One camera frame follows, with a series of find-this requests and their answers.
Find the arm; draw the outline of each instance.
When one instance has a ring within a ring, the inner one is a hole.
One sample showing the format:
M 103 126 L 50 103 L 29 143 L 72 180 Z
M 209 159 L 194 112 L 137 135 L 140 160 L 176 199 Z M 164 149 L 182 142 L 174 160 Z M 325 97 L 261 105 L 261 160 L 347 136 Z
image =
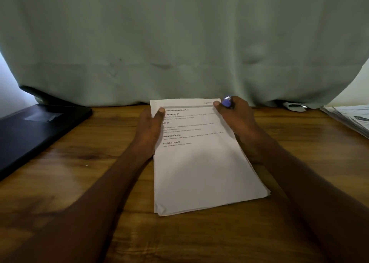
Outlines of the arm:
M 5 262 L 96 262 L 125 191 L 154 153 L 164 113 L 160 108 L 151 118 L 145 109 L 134 140 L 113 166 Z
M 335 262 L 365 262 L 369 208 L 334 187 L 284 150 L 255 122 L 253 111 L 234 96 L 234 110 L 214 106 L 243 143 L 251 143 L 261 161 L 297 207 L 322 247 Z

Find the wooden tabletop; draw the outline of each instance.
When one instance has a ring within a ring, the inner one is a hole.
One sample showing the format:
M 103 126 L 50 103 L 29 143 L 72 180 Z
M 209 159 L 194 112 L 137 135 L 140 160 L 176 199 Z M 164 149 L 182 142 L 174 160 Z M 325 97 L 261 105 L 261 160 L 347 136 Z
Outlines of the wooden tabletop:
M 0 182 L 0 260 L 78 199 L 132 140 L 144 106 L 94 115 Z M 369 206 L 369 140 L 318 110 L 257 108 L 280 144 Z M 273 177 L 245 150 L 272 195 L 212 209 L 154 214 L 152 161 L 134 185 L 105 262 L 326 262 Z

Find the gray fabric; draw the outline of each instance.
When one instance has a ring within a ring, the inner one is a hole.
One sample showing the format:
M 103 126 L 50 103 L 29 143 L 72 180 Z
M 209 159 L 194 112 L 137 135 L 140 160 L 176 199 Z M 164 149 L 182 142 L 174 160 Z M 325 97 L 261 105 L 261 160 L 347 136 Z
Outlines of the gray fabric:
M 19 85 L 85 106 L 237 94 L 317 108 L 369 56 L 369 0 L 0 0 Z

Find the hand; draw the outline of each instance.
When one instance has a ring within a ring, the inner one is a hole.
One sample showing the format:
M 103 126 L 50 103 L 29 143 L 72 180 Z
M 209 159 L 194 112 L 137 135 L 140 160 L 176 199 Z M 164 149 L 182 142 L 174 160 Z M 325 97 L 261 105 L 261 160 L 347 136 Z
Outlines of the hand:
M 132 146 L 149 159 L 154 154 L 155 144 L 159 139 L 161 124 L 165 115 L 165 109 L 160 108 L 154 117 L 151 117 L 150 108 L 147 107 L 138 119 L 135 138 Z
M 258 135 L 261 132 L 261 128 L 256 123 L 249 104 L 238 96 L 232 96 L 232 101 L 235 103 L 235 107 L 232 110 L 224 107 L 219 101 L 215 101 L 213 104 L 233 132 L 240 137 L 241 141 Z

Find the laptop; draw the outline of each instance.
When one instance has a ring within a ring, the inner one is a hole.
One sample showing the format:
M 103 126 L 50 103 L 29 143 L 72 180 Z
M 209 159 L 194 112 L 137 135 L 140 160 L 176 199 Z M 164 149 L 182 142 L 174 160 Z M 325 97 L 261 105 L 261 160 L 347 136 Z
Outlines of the laptop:
M 0 119 L 0 181 L 92 115 L 88 107 L 37 104 Z

